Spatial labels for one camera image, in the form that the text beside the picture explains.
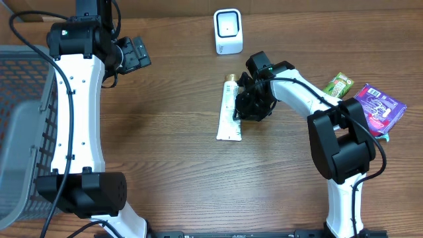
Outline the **white tube with gold cap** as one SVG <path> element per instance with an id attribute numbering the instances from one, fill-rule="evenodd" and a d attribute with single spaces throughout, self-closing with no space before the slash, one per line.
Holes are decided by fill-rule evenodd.
<path id="1" fill-rule="evenodd" d="M 217 129 L 217 140 L 223 141 L 241 141 L 241 121 L 234 120 L 235 99 L 239 92 L 237 80 L 239 77 L 235 74 L 225 76 L 223 84 L 223 94 L 221 100 L 221 110 L 219 114 L 219 124 Z"/>

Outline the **green yellow snack pouch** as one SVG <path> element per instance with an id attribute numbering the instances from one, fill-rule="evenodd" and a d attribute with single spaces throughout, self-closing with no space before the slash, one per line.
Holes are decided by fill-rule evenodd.
<path id="1" fill-rule="evenodd" d="M 354 85 L 354 81 L 339 72 L 323 89 L 323 92 L 336 98 L 343 98 Z"/>

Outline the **purple sanitary pad pack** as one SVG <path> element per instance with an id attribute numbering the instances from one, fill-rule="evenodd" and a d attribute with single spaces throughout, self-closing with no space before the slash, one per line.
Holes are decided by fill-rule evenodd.
<path id="1" fill-rule="evenodd" d="M 375 137 L 388 134 L 407 109 L 405 103 L 368 83 L 354 98 L 361 104 L 369 131 Z"/>

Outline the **teal wet wipes pack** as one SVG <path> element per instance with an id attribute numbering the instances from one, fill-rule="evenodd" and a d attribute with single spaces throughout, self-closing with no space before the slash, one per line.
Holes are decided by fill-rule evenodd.
<path id="1" fill-rule="evenodd" d="M 390 141 L 390 137 L 389 137 L 389 134 L 388 133 L 383 134 L 383 135 L 380 135 L 380 136 L 376 136 L 375 138 L 377 140 L 385 140 L 386 142 L 389 142 Z"/>

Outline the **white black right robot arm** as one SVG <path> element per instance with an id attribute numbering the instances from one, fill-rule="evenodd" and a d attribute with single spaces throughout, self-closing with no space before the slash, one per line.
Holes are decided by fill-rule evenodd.
<path id="1" fill-rule="evenodd" d="M 250 56 L 237 81 L 234 119 L 261 121 L 284 102 L 307 121 L 311 157 L 328 180 L 327 237 L 369 237 L 361 219 L 362 183 L 376 151 L 356 99 L 332 97 L 305 80 L 287 61 Z"/>

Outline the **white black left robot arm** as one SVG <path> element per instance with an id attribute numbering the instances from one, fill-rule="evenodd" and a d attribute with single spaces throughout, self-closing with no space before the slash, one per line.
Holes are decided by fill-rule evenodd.
<path id="1" fill-rule="evenodd" d="M 100 93 L 108 78 L 150 64 L 139 38 L 120 37 L 115 1 L 78 1 L 52 25 L 47 42 L 57 81 L 57 137 L 51 174 L 38 193 L 57 209 L 99 224 L 113 237 L 146 237 L 147 222 L 127 200 L 126 178 L 106 172 L 100 142 Z"/>

